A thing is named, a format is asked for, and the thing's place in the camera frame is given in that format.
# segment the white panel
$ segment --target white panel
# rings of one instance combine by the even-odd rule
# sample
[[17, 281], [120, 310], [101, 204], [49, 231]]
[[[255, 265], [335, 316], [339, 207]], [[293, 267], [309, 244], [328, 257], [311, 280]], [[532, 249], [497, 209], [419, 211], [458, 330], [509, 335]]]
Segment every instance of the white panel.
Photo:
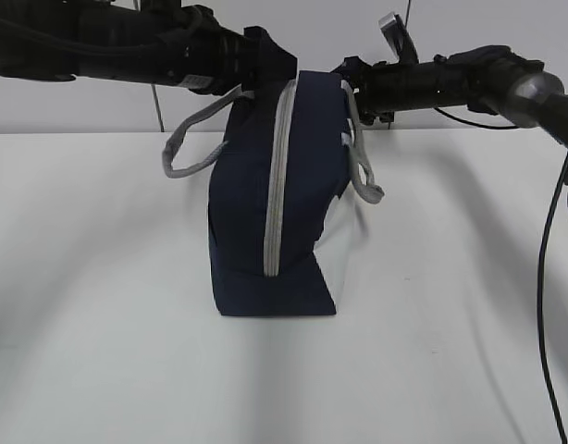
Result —
[[[487, 44], [506, 44], [520, 56], [546, 62], [568, 92], [568, 0], [413, 0], [408, 23], [420, 60], [448, 56]], [[501, 117], [451, 108], [460, 117], [508, 124]], [[399, 113], [395, 128], [463, 125], [434, 111]]]
[[[132, 0], [116, 2], [133, 7]], [[158, 130], [150, 86], [78, 79], [49, 84], [0, 78], [0, 133]]]
[[[392, 53], [378, 20], [391, 10], [404, 15], [407, 0], [208, 0], [216, 18], [226, 28], [242, 33], [249, 26], [265, 28], [282, 48], [299, 58], [300, 69], [330, 71], [346, 56], [360, 56], [374, 63], [390, 60]], [[216, 98], [200, 97], [175, 88], [159, 88], [163, 117], [169, 130]], [[228, 110], [196, 127], [222, 130]]]

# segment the black cable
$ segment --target black cable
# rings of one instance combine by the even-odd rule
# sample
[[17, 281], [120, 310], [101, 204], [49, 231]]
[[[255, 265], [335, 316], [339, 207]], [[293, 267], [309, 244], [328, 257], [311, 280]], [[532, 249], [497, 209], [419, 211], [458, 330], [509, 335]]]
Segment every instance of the black cable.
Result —
[[515, 125], [508, 127], [494, 127], [493, 125], [484, 125], [483, 123], [471, 122], [469, 120], [465, 120], [464, 118], [456, 117], [452, 114], [447, 113], [444, 109], [434, 108], [434, 110], [444, 117], [451, 118], [452, 120], [456, 120], [459, 123], [463, 123], [472, 127], [483, 128], [484, 130], [518, 130], [518, 127]]
[[407, 23], [410, 21], [410, 12], [412, 10], [412, 0], [407, 2], [407, 12], [405, 13], [405, 28], [407, 28]]
[[551, 225], [553, 224], [555, 210], [558, 206], [558, 201], [560, 200], [560, 196], [562, 194], [563, 183], [567, 170], [568, 154], [565, 156], [565, 160], [563, 161], [562, 172], [560, 173], [560, 177], [558, 178], [555, 192], [553, 193], [553, 198], [551, 199], [551, 205], [549, 206], [549, 212], [547, 220], [545, 221], [545, 229], [543, 230], [543, 238], [541, 240], [539, 261], [537, 266], [537, 330], [539, 338], [539, 356], [541, 358], [541, 368], [543, 369], [545, 385], [547, 386], [549, 400], [551, 401], [551, 409], [553, 410], [553, 416], [555, 417], [555, 422], [558, 427], [558, 432], [560, 433], [560, 438], [562, 439], [563, 444], [567, 444], [568, 437], [566, 437], [565, 430], [563, 428], [562, 414], [560, 413], [560, 407], [558, 406], [558, 401], [555, 397], [555, 390], [553, 389], [553, 384], [551, 383], [551, 375], [549, 373], [549, 366], [547, 362], [547, 352], [545, 347], [545, 322], [543, 319], [543, 288], [545, 284], [545, 255], [547, 253], [549, 233], [551, 232]]
[[[198, 7], [191, 6], [191, 10], [195, 17], [191, 25], [186, 29], [185, 41], [200, 28], [204, 21], [202, 11], [200, 11]], [[136, 46], [98, 46], [95, 44], [78, 43], [71, 40], [60, 39], [45, 32], [36, 31], [3, 18], [0, 18], [0, 33], [28, 42], [42, 44], [59, 51], [93, 57], [148, 56], [157, 53], [163, 48], [161, 43], [149, 43]]]

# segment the white table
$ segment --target white table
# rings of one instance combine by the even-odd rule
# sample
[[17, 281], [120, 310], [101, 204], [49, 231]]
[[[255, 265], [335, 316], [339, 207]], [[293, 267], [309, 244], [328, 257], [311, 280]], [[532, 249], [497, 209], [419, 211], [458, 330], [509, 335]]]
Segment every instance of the white table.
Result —
[[[339, 314], [257, 320], [216, 311], [209, 172], [166, 179], [165, 138], [0, 136], [0, 444], [558, 442], [535, 285], [561, 146], [369, 133], [388, 195], [362, 205]], [[568, 428], [564, 204], [546, 319]]]

